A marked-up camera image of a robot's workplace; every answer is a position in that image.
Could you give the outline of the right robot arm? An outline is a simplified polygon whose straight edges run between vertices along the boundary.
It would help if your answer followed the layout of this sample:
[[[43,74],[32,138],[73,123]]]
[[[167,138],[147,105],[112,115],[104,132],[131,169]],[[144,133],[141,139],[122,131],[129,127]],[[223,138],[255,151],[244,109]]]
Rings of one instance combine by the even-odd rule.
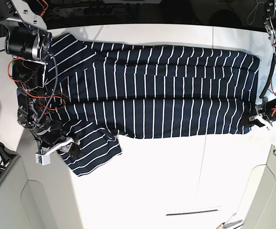
[[[51,102],[62,96],[56,92],[52,35],[42,18],[49,5],[45,0],[38,3],[36,7],[27,0],[0,0],[0,25],[8,30],[4,51],[12,56],[7,73],[17,86],[18,123],[34,136],[39,149],[36,161],[43,162],[55,151],[77,157],[80,142],[63,131],[60,121],[49,117]]]

